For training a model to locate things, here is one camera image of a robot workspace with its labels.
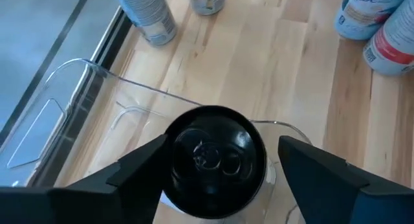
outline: clear plastic container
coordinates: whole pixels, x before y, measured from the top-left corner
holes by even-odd
[[[83,76],[71,98],[51,96],[54,87],[65,85],[65,74],[73,69],[81,69]],[[176,117],[199,105],[126,80],[89,60],[73,59],[52,73],[3,144],[2,183],[30,186],[45,167],[46,159],[58,148],[71,144],[55,186],[69,185],[154,139]],[[251,121],[260,132],[268,155],[267,177],[259,193],[244,210],[228,219],[206,221],[188,217],[194,223],[262,223],[265,219],[285,223],[291,215],[300,216],[279,163],[278,140],[282,135],[307,143],[309,139],[284,122]],[[74,126],[79,133],[74,133]],[[41,134],[34,129],[42,129]],[[161,201],[175,208],[166,196]],[[174,215],[185,215],[175,209]]]

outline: wooden surface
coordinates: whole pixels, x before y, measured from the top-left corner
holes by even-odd
[[[219,14],[198,16],[188,0],[168,0],[179,26],[175,39],[154,48],[132,28],[113,71],[249,118],[291,123],[313,145],[413,187],[414,75],[384,77],[367,67],[365,42],[342,39],[332,27],[341,1],[226,0]],[[113,87],[122,85],[100,93],[57,185],[71,184],[145,142],[137,137],[142,126],[136,127],[133,115],[113,139],[105,139],[122,109],[108,103],[133,104],[142,95],[132,89],[129,99],[119,101]],[[164,111],[175,107],[151,100]],[[283,196],[289,188],[279,183],[272,207],[277,211],[268,213],[266,223],[303,223],[294,201]],[[160,205],[155,223],[198,221]]]

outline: can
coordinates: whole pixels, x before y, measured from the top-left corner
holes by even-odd
[[[220,11],[224,0],[190,0],[193,10],[201,15],[210,15]]]
[[[414,0],[405,0],[364,47],[375,71],[400,75],[414,68]]]
[[[177,33],[166,0],[119,0],[122,9],[150,44],[163,45]]]
[[[334,27],[343,37],[369,39],[403,0],[343,0]]]

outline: white can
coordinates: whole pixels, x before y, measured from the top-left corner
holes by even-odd
[[[177,26],[166,0],[119,0],[122,9],[152,45],[174,38]]]
[[[190,0],[194,11],[201,15],[210,15],[218,12],[224,6],[224,0]]]
[[[349,39],[369,39],[403,0],[343,0],[335,17],[336,31]]]
[[[414,0],[405,0],[364,48],[369,66],[385,75],[414,68]]]

